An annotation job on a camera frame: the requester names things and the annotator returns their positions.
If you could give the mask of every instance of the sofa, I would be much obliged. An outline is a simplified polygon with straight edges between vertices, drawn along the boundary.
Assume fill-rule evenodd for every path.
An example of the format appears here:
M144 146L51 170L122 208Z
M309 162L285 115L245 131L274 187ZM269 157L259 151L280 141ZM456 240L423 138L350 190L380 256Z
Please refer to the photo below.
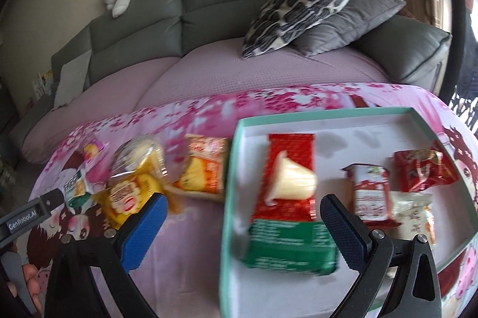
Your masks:
M286 46L249 60L243 37L267 0L132 0L105 12L52 56L62 66L91 50L84 92L53 109L45 95L10 132L23 156L46 162L79 125L170 102L265 87L329 82L411 84L432 90L451 36L403 16L347 47L305 57Z

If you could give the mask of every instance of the gray pillow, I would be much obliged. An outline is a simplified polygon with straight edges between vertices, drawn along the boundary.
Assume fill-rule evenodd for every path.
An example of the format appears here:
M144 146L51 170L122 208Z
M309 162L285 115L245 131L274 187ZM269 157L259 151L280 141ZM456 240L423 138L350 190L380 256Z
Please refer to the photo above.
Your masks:
M305 56L344 47L390 19L405 4L403 0L350 0L340 12L305 31L292 45Z
M242 56L277 50L340 11L349 0L269 0L250 24Z
M91 50L65 63L61 68L60 83L55 94L53 108L68 105L72 99L83 93Z

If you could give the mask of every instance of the green snack package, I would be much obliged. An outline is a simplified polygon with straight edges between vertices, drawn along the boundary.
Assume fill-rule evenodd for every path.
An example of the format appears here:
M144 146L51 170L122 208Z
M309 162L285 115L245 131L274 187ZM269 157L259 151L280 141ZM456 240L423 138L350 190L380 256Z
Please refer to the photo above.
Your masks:
M86 178L85 164L65 183L65 200L72 208L82 207L91 197L92 187Z
M255 219L243 262L249 268L312 272L328 275L337 269L338 248L323 222Z

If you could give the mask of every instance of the red snack package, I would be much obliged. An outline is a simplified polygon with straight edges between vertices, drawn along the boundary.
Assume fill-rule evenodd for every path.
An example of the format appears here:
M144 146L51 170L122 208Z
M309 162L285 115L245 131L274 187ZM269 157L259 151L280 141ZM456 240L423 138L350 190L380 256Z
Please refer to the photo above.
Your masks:
M353 189L351 213L371 229L400 226L392 217L389 172L380 165L352 164L345 168Z
M393 159L403 192L450 185L459 179L453 162L437 141L429 149L397 151Z
M316 219L315 196L304 200L275 199L274 205L266 204L266 196L275 159L280 151L287 157L309 170L314 169L314 135L310 133L285 133L269 135L267 158L261 191L252 219L274 219L278 221L310 222Z

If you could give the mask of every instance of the orange snack package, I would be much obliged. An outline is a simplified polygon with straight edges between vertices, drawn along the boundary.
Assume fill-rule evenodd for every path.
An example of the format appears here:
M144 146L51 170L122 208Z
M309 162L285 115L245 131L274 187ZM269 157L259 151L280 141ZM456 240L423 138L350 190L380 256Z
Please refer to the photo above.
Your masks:
M229 141L187 134L188 159L181 178L167 190L175 194L224 200L224 171Z

